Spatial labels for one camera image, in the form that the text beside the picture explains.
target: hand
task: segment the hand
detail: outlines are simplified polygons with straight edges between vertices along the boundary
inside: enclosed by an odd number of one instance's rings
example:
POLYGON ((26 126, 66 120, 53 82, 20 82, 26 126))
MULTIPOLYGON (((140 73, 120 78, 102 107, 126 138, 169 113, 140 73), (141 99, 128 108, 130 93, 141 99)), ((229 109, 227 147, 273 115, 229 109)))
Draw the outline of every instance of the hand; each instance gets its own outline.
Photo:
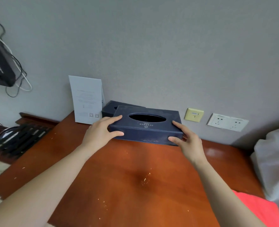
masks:
POLYGON ((81 144, 85 149, 90 149, 95 153, 106 145, 110 139, 116 136, 123 136, 124 133, 121 131, 108 132, 107 127, 111 123, 118 121, 122 118, 122 115, 117 117, 104 117, 99 121, 93 123, 85 133, 83 142, 81 144))
POLYGON ((207 162, 204 149, 202 148, 202 140, 193 131, 190 131, 185 125, 172 121, 172 123, 180 128, 185 134, 187 141, 182 141, 177 137, 168 137, 168 140, 177 144, 186 156, 186 158, 192 163, 194 167, 199 164, 207 162))

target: tissue box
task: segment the tissue box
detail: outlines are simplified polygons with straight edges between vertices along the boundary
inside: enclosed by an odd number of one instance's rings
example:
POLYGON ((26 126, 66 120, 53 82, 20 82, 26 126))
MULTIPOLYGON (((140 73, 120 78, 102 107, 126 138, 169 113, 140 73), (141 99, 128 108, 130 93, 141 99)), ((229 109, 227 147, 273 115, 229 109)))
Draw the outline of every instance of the tissue box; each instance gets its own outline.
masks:
POLYGON ((102 116, 103 117, 113 117, 113 115, 119 105, 141 107, 141 106, 136 106, 133 104, 121 103, 121 102, 110 100, 106 104, 106 106, 104 106, 104 108, 102 109, 102 116))
POLYGON ((116 139, 176 146, 169 136, 182 138, 183 132, 172 124, 181 122, 178 111, 145 107, 118 106, 114 116, 122 119, 109 125, 110 131, 122 131, 125 135, 116 139))

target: gray wall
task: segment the gray wall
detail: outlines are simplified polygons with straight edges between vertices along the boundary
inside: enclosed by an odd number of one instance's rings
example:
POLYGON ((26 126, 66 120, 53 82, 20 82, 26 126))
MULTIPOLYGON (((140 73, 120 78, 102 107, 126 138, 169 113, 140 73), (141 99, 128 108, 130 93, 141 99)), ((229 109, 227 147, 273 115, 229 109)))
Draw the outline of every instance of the gray wall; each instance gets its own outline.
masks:
POLYGON ((0 0, 0 22, 33 84, 14 99, 0 86, 6 126, 62 120, 77 75, 102 79, 106 101, 204 110, 182 122, 207 140, 249 148, 279 127, 279 0, 0 0), (250 122, 210 127, 213 112, 250 122))

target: forearm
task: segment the forearm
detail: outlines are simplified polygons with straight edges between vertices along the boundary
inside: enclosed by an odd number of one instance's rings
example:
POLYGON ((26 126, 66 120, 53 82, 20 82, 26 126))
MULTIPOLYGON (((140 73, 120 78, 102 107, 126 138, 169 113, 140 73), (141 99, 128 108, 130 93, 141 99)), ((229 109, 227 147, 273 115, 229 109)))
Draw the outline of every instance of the forearm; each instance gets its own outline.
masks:
POLYGON ((207 161, 195 168, 221 227, 265 227, 207 161))
POLYGON ((90 156, 78 147, 5 199, 0 204, 0 227, 45 225, 90 156))

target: white wall socket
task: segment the white wall socket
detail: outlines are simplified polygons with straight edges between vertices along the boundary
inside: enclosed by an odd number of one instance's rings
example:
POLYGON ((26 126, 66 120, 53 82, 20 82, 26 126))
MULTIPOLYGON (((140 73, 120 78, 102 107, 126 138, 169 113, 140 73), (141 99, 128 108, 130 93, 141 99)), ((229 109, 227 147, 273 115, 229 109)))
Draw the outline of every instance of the white wall socket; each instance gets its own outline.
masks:
POLYGON ((249 120, 246 119, 234 118, 213 113, 207 124, 209 126, 240 132, 248 124, 248 122, 249 120))

